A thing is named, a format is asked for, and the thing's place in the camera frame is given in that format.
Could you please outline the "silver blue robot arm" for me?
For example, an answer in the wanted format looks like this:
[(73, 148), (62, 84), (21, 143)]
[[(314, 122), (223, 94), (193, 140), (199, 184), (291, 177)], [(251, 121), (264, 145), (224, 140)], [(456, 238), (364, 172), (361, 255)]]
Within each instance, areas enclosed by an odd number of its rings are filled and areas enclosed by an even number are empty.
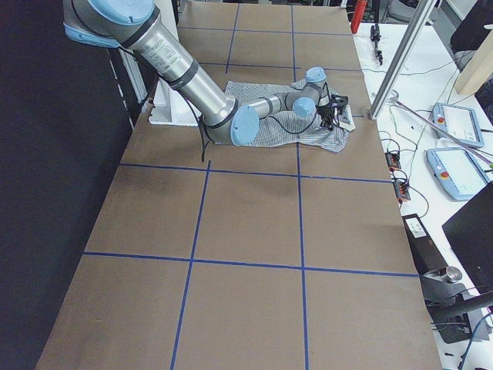
[(138, 52), (202, 114), (203, 132), (214, 143), (245, 146), (254, 141), (260, 121), (273, 113), (292, 111), (318, 115), (322, 126), (333, 122), (333, 105), (322, 68), (305, 75), (305, 86), (246, 104), (226, 94), (162, 23), (153, 1), (65, 1), (66, 35), (73, 41)]

